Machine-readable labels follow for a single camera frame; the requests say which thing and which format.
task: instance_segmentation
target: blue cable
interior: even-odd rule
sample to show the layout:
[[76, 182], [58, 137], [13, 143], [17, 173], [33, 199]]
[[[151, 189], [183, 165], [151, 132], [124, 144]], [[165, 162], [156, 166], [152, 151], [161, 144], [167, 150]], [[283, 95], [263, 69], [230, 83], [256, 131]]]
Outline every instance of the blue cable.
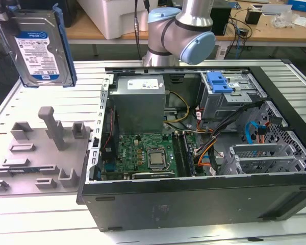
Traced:
[[245, 126], [245, 135], [246, 135], [246, 139], [247, 139], [247, 142], [248, 142], [248, 144], [253, 144], [253, 141], [252, 141], [252, 139], [251, 139], [251, 137], [250, 137], [250, 133], [249, 133], [249, 125], [253, 125], [255, 128], [260, 128], [260, 129], [265, 129], [265, 128], [267, 128], [267, 126], [265, 126], [265, 125], [259, 125], [259, 124], [257, 124], [256, 122], [254, 122], [254, 121], [249, 121], [247, 124], [246, 124], [246, 126]]

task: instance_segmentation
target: blue box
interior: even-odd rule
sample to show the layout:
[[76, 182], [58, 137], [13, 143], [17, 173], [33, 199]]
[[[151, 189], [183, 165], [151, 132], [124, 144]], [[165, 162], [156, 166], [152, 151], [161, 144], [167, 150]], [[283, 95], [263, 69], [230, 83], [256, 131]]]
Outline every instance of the blue box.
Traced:
[[288, 0], [287, 4], [292, 4], [292, 10], [306, 12], [306, 1]]

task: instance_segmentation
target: yellow wire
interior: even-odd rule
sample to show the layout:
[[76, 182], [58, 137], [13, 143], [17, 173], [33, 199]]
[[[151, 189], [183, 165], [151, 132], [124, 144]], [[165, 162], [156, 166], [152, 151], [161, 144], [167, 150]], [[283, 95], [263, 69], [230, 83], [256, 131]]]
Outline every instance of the yellow wire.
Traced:
[[175, 120], [167, 120], [167, 121], [163, 121], [163, 122], [165, 122], [165, 123], [167, 123], [167, 122], [168, 123], [174, 123], [174, 122], [177, 123], [179, 121], [185, 120], [187, 118], [187, 116], [189, 115], [189, 106], [188, 106], [187, 102], [176, 92], [170, 91], [170, 93], [173, 93], [174, 95], [176, 95], [179, 99], [181, 99], [185, 103], [186, 108], [187, 108], [187, 112], [186, 112], [185, 116], [182, 117], [182, 118], [175, 119]]

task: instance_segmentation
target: hard drive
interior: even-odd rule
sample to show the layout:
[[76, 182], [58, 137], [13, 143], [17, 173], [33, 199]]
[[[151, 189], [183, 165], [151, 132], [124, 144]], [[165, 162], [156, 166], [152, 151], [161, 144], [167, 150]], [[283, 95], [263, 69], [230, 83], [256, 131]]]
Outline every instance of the hard drive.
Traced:
[[[12, 30], [7, 21], [17, 24]], [[77, 80], [65, 33], [62, 11], [12, 11], [9, 19], [0, 18], [0, 35], [25, 87], [74, 86]]]

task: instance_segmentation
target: motherboard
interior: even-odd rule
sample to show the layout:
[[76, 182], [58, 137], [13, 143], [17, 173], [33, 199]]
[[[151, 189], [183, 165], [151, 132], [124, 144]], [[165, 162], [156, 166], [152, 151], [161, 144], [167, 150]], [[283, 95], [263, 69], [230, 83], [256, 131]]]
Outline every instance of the motherboard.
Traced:
[[190, 154], [198, 148], [194, 134], [187, 133], [184, 137], [188, 155], [182, 155], [184, 151], [178, 146], [178, 136], [174, 133], [120, 135], [116, 162], [105, 163], [105, 172], [110, 176], [117, 173], [168, 172], [173, 173], [173, 177], [179, 177], [181, 170], [177, 159], [187, 162], [186, 157], [191, 158]]

